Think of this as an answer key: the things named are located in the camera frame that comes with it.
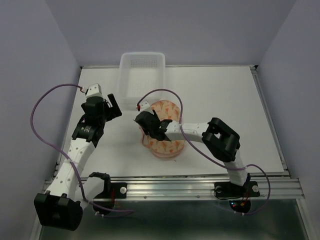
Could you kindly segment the orange floral round laundry bag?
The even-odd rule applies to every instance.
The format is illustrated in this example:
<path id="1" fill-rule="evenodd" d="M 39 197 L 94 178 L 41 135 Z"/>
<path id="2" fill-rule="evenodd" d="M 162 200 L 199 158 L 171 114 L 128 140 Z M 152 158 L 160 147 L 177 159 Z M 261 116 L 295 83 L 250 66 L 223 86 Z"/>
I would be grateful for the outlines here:
<path id="1" fill-rule="evenodd" d="M 152 110 L 155 110 L 160 121 L 173 120 L 178 122 L 181 116 L 180 108 L 169 100 L 160 100 L 151 105 Z M 158 158 L 168 159 L 178 156 L 185 147 L 184 140 L 175 141 L 158 141 L 145 135 L 141 131 L 141 144 L 150 149 L 151 153 Z"/>

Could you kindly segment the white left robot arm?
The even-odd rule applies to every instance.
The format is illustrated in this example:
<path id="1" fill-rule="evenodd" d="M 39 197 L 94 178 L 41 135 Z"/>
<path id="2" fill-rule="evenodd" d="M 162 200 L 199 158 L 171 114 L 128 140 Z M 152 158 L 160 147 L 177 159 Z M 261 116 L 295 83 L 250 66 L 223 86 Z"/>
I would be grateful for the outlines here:
<path id="1" fill-rule="evenodd" d="M 68 152 L 63 153 L 65 159 L 56 178 L 45 193 L 38 193 L 34 198 L 43 226 L 70 231 L 78 228 L 84 209 L 92 201 L 85 194 L 81 173 L 104 134 L 106 122 L 122 115 L 112 93 L 107 99 L 100 93 L 87 94 L 81 108 L 84 114 L 72 133 Z"/>

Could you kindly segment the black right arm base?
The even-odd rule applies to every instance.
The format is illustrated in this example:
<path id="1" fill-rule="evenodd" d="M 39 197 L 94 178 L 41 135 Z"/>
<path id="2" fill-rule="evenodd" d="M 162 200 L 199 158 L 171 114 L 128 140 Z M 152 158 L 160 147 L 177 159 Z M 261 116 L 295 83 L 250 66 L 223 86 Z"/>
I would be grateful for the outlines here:
<path id="1" fill-rule="evenodd" d="M 243 215 L 248 214 L 251 209 L 251 198 L 261 196 L 256 181 L 245 183 L 244 186 L 238 186 L 226 181 L 216 182 L 213 194 L 218 200 L 228 200 L 231 210 Z"/>

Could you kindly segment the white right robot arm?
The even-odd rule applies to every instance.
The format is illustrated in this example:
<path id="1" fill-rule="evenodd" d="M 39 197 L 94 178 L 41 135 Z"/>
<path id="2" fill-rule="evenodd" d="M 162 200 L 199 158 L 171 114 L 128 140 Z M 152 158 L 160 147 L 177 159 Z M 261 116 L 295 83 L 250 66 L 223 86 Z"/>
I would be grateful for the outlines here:
<path id="1" fill-rule="evenodd" d="M 205 123 L 179 123 L 160 120 L 155 112 L 142 111 L 134 120 L 142 131 L 158 141 L 187 141 L 204 144 L 213 155 L 213 163 L 227 170 L 231 192 L 242 195 L 248 190 L 250 175 L 239 155 L 240 136 L 226 123 L 213 117 Z"/>

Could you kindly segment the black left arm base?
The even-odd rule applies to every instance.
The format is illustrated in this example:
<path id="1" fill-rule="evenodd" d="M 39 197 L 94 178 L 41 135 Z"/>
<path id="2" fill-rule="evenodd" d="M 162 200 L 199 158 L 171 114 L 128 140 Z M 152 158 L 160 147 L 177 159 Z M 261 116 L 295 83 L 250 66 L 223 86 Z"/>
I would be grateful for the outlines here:
<path id="1" fill-rule="evenodd" d="M 94 193 L 97 193 L 92 200 L 94 204 L 103 208 L 113 209 L 116 200 L 127 198 L 127 183 L 112 182 L 111 177 L 107 173 L 93 172 L 89 175 L 88 180 L 97 180 Z"/>

